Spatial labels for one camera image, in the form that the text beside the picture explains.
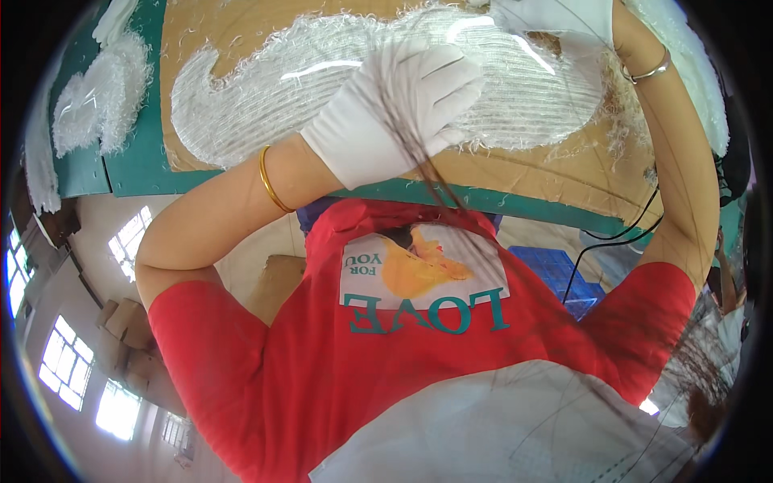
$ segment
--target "gloved hand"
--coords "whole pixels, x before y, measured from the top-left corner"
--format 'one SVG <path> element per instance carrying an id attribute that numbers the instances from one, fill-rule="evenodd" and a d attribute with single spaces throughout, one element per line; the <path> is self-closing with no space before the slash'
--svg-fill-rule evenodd
<path id="1" fill-rule="evenodd" d="M 137 8 L 138 0 L 113 0 L 91 33 L 94 40 L 104 49 L 123 35 L 126 24 Z"/>
<path id="2" fill-rule="evenodd" d="M 457 46 L 405 41 L 367 57 L 301 136 L 347 189 L 383 181 L 415 168 L 405 143 L 432 156 L 464 141 L 446 125 L 475 103 L 481 85 L 480 66 Z"/>
<path id="3" fill-rule="evenodd" d="M 578 53 L 614 49 L 613 0 L 490 0 L 489 15 L 509 33 L 548 32 Z M 472 4 L 484 5 L 489 0 Z"/>

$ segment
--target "silver bangle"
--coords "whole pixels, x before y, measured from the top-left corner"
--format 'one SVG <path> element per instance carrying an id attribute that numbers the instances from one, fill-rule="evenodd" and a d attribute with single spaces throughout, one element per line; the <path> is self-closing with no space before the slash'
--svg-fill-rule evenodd
<path id="1" fill-rule="evenodd" d="M 659 76 L 660 74 L 664 73 L 671 65 L 671 52 L 669 52 L 668 47 L 663 46 L 663 48 L 666 49 L 666 54 L 663 56 L 663 60 L 660 61 L 660 65 L 658 65 L 655 69 L 650 70 L 647 73 L 643 73 L 641 76 L 632 76 L 628 73 L 628 68 L 623 66 L 623 76 L 630 80 L 631 83 L 636 84 L 637 81 L 645 79 L 646 77 Z"/>

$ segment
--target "black cable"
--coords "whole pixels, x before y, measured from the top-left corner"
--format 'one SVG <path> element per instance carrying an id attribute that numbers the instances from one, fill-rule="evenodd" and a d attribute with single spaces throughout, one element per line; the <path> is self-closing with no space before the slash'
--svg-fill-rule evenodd
<path id="1" fill-rule="evenodd" d="M 618 233 L 617 235 L 615 235 L 615 236 L 596 236 L 596 235 L 594 235 L 593 233 L 591 233 L 591 232 L 589 232 L 589 231 L 587 231 L 587 230 L 582 230 L 582 231 L 583 231 L 583 233 L 585 233 L 585 234 L 586 234 L 586 235 L 588 235 L 588 236 L 592 236 L 592 237 L 593 237 L 593 238 L 595 238 L 596 240 L 615 240 L 615 239 L 617 239 L 617 238 L 620 238 L 621 236 L 625 235 L 625 234 L 626 234 L 626 233 L 628 233 L 629 231 L 633 230 L 633 229 L 634 229 L 634 227 L 636 227 L 636 225 L 638 225 L 638 222 L 642 221 L 642 217 L 644 217 L 644 214 L 645 214 L 645 213 L 647 213 L 647 209 L 648 209 L 648 208 L 649 208 L 649 206 L 652 204 L 652 201 L 653 201 L 653 199 L 655 199 L 655 196 L 657 196 L 657 194 L 658 194 L 658 190 L 660 190 L 660 185 L 657 185 L 657 186 L 655 187 L 655 191 L 654 191 L 654 192 L 652 192 L 652 196 L 650 196 L 650 197 L 649 197 L 649 201 L 647 202 L 647 204 L 646 204 L 646 205 L 644 205 L 644 209 L 642 210 L 642 214 L 640 214 L 640 215 L 638 216 L 638 218 L 636 219 L 636 221 L 635 221 L 635 222 L 634 222 L 634 223 L 633 223 L 631 226 L 629 226 L 628 228 L 626 228 L 626 229 L 625 229 L 625 230 L 623 230 L 622 232 Z"/>
<path id="2" fill-rule="evenodd" d="M 599 243 L 598 245 L 590 245 L 589 247 L 585 248 L 580 252 L 580 256 L 577 257 L 577 262 L 574 264 L 574 270 L 572 270 L 572 276 L 569 277 L 569 283 L 567 284 L 567 291 L 564 293 L 564 299 L 561 301 L 561 304 L 565 304 L 567 302 L 567 297 L 569 296 L 569 290 L 572 288 L 572 281 L 574 281 L 574 275 L 577 273 L 577 268 L 580 266 L 580 260 L 582 259 L 582 256 L 587 252 L 588 250 L 591 250 L 593 248 L 599 248 L 599 247 L 617 247 L 620 245 L 628 245 L 629 243 L 634 243 L 635 241 L 639 241 L 645 236 L 647 236 L 650 232 L 652 232 L 663 220 L 663 215 L 658 218 L 658 221 L 655 222 L 654 225 L 650 226 L 644 233 L 635 236 L 631 238 L 630 240 L 624 240 L 621 242 L 613 242 L 613 243 Z"/>

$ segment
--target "blue plastic crate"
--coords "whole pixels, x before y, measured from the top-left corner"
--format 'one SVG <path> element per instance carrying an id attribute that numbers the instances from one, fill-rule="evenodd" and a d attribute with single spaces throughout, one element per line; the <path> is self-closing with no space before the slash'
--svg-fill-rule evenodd
<path id="1" fill-rule="evenodd" d="M 542 279 L 558 300 L 564 298 L 569 277 L 574 269 L 574 262 L 565 251 L 534 247 L 510 247 L 507 251 L 518 257 L 537 277 Z M 572 288 L 569 290 L 569 297 L 564 306 L 570 314 L 580 320 L 605 295 L 600 284 L 589 284 L 578 271 L 574 275 Z"/>

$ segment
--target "gold bangle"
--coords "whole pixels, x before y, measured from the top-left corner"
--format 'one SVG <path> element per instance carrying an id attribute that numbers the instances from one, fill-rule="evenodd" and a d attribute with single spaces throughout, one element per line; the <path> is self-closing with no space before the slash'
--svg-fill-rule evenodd
<path id="1" fill-rule="evenodd" d="M 263 184 L 266 186 L 266 191 L 268 191 L 268 195 L 271 197 L 271 199 L 274 201 L 274 204 L 276 206 L 279 206 L 282 211 L 285 213 L 292 213 L 295 210 L 289 209 L 283 202 L 279 201 L 279 198 L 277 197 L 277 193 L 274 192 L 274 189 L 271 188 L 271 184 L 268 182 L 268 175 L 266 174 L 266 151 L 268 151 L 270 145 L 265 145 L 263 149 L 261 149 L 261 158 L 260 158 L 260 166 L 261 166 L 261 180 L 263 181 Z"/>

